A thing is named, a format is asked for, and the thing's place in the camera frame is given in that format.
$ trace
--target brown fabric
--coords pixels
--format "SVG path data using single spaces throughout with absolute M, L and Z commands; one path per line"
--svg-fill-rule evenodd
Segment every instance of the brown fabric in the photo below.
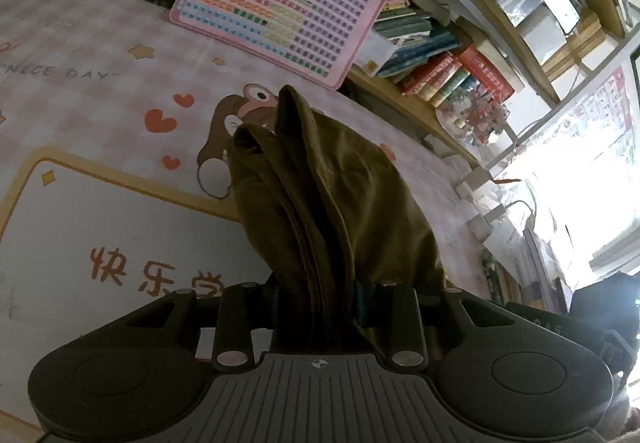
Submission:
M 275 133 L 242 125 L 228 162 L 242 225 L 280 285 L 277 348 L 370 349 L 350 319 L 362 272 L 443 287 L 433 232 L 393 163 L 293 87 L 280 90 Z

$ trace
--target cloth fold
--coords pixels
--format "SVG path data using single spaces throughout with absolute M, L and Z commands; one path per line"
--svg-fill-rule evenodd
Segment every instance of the cloth fold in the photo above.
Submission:
M 425 295 L 444 286 L 433 232 L 393 163 L 293 87 L 280 90 L 274 132 L 238 128 L 228 163 L 247 237 L 280 287 L 274 348 L 371 350 L 350 314 L 357 278 Z

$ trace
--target cartoon eye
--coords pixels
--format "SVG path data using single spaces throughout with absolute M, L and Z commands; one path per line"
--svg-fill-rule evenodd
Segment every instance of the cartoon eye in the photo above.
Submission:
M 252 98 L 259 102 L 269 102 L 272 99 L 276 99 L 275 95 L 269 89 L 259 86 L 258 84 L 248 84 L 244 88 L 244 95 L 247 98 Z
M 230 114 L 225 118 L 225 129 L 229 136 L 233 136 L 236 133 L 236 129 L 241 125 L 242 120 L 234 114 Z

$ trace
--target red heart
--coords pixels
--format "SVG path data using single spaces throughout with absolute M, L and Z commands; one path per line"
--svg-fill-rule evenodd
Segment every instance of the red heart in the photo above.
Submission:
M 192 94 L 174 94 L 174 102 L 184 108 L 189 108 L 195 103 L 196 99 Z
M 171 132 L 178 122 L 174 118 L 162 118 L 162 111 L 153 108 L 145 114 L 145 126 L 149 132 Z
M 181 161 L 178 158 L 172 158 L 171 156 L 163 156 L 162 164 L 167 170 L 175 170 L 180 166 Z

